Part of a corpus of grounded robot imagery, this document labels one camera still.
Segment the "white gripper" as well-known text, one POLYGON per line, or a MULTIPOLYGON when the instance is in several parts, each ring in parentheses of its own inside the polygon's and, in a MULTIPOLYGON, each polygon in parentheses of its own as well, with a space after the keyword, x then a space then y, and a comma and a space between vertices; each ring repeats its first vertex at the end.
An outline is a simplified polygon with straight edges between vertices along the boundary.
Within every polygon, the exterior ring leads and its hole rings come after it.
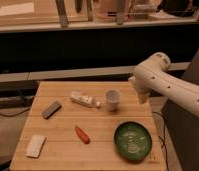
POLYGON ((144 104, 149 99, 150 89, 147 88, 140 80, 135 76, 131 76, 128 81, 137 93, 137 97, 140 104, 144 104))

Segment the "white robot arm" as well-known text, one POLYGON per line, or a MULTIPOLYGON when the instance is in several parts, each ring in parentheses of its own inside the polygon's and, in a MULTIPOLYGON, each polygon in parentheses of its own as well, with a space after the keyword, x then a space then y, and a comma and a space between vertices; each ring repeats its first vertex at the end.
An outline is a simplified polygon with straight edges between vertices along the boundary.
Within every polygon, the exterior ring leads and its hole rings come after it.
POLYGON ((165 53, 156 52, 134 67, 129 82, 139 103, 145 103, 154 90, 199 118, 199 86, 167 74, 170 65, 165 53))

